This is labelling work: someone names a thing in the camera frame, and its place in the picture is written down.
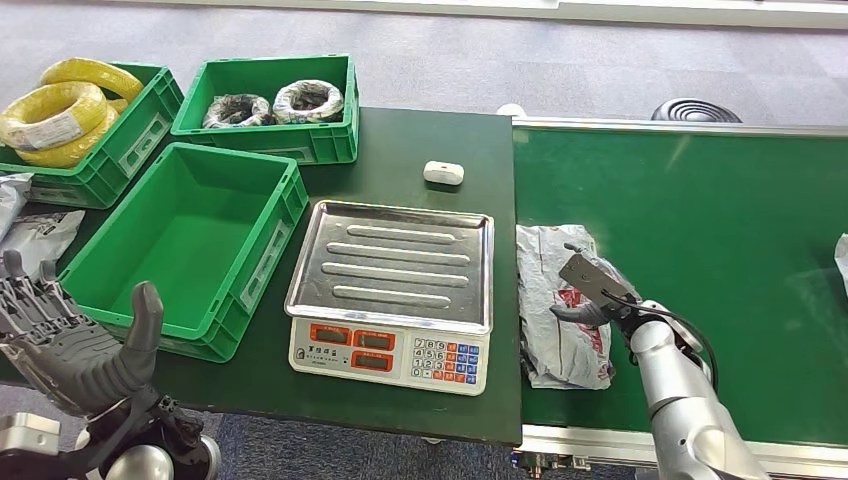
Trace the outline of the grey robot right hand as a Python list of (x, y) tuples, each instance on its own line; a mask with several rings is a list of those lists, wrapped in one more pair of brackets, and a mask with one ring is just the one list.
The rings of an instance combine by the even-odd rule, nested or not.
[(590, 301), (576, 307), (556, 304), (551, 305), (549, 311), (561, 322), (584, 324), (591, 327), (600, 327), (610, 323), (621, 326), (634, 321), (638, 317), (635, 308), (617, 300), (608, 300), (601, 304)]

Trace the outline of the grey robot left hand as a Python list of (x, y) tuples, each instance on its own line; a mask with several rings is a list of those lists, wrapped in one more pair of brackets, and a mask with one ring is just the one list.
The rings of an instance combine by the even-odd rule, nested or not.
[(150, 386), (164, 307), (154, 284), (131, 294), (133, 320), (125, 341), (85, 314), (44, 261), (31, 278), (19, 251), (2, 254), (1, 351), (60, 410), (96, 416)]

